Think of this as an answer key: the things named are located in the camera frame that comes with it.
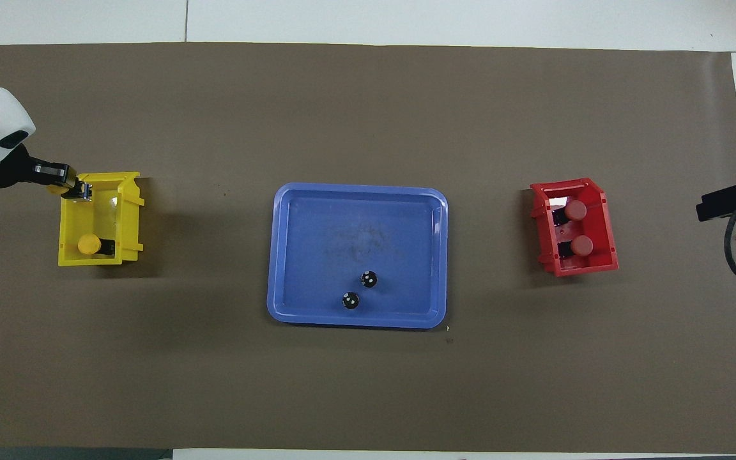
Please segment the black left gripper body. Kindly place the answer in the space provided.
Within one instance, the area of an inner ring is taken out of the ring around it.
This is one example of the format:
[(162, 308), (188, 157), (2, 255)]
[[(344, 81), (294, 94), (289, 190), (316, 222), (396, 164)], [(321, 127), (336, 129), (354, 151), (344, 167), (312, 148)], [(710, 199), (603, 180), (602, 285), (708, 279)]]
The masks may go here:
[(18, 145), (0, 162), (0, 188), (12, 187), (18, 183), (37, 183), (37, 165), (37, 159), (29, 154), (26, 146)]

